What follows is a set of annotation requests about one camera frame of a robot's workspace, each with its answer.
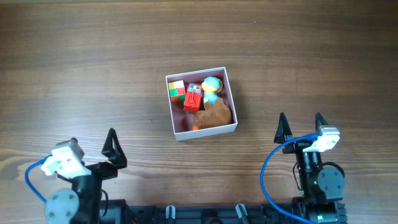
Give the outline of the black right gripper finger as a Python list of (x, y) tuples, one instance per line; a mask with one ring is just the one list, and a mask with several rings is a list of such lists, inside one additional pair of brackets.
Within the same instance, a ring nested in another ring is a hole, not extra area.
[(274, 138), (274, 143), (282, 144), (293, 138), (292, 131), (290, 129), (289, 122), (284, 114), (284, 112), (280, 113), (279, 123), (277, 127), (277, 131)]
[(319, 130), (320, 126), (328, 126), (328, 122), (324, 119), (321, 113), (315, 114), (315, 129)]

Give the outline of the brown plush toy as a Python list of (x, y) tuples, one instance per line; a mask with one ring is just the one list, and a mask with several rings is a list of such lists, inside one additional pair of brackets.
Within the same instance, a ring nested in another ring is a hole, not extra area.
[(212, 105), (206, 102), (204, 107), (204, 110), (198, 111), (193, 117), (193, 125), (199, 129), (215, 128), (232, 122), (231, 110), (222, 98), (218, 98)]

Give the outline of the multicolour puzzle cube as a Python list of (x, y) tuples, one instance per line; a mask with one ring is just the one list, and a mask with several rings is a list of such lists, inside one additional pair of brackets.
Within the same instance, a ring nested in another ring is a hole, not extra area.
[(168, 88), (171, 102), (185, 101), (186, 91), (183, 80), (169, 82)]

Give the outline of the orange duck toy blue hat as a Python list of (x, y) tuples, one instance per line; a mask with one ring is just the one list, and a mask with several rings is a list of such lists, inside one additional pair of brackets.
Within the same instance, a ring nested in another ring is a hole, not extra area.
[(203, 94), (203, 102), (209, 102), (211, 105), (215, 103), (215, 101), (219, 98), (218, 94), (215, 91), (219, 87), (219, 81), (216, 77), (207, 77), (204, 79), (201, 84), (201, 88), (204, 91)]

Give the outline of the red toy fire truck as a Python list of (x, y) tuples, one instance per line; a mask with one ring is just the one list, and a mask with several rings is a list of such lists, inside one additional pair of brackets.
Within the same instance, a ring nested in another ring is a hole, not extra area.
[(200, 84), (189, 83), (186, 90), (183, 108), (190, 113), (196, 113), (200, 110), (203, 98), (203, 90)]

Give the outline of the yellow round gear toy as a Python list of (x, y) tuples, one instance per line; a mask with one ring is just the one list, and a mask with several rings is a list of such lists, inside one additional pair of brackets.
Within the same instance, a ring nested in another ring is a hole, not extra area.
[(223, 89), (223, 82), (219, 78), (217, 78), (217, 80), (219, 81), (219, 87), (215, 93), (219, 93)]

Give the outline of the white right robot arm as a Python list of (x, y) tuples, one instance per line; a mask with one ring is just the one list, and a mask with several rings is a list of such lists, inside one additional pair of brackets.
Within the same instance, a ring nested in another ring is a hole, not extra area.
[(279, 124), (274, 142), (286, 143), (282, 152), (295, 154), (302, 191), (301, 197), (294, 197), (291, 203), (292, 213), (315, 223), (346, 223), (343, 199), (345, 172), (334, 162), (323, 162), (321, 153), (332, 149), (340, 140), (339, 130), (329, 125), (320, 113), (315, 115), (314, 140), (302, 139), (289, 143), (293, 134), (284, 113), (279, 116)]

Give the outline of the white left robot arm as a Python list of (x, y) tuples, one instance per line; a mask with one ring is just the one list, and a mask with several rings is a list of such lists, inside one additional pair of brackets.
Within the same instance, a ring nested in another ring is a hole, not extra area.
[(86, 166), (78, 140), (71, 138), (55, 145), (42, 170), (71, 183), (70, 189), (54, 192), (45, 202), (49, 223), (131, 223), (134, 219), (124, 199), (110, 200), (102, 188), (104, 180), (116, 178), (127, 167), (127, 159), (111, 128), (101, 151), (106, 162)]

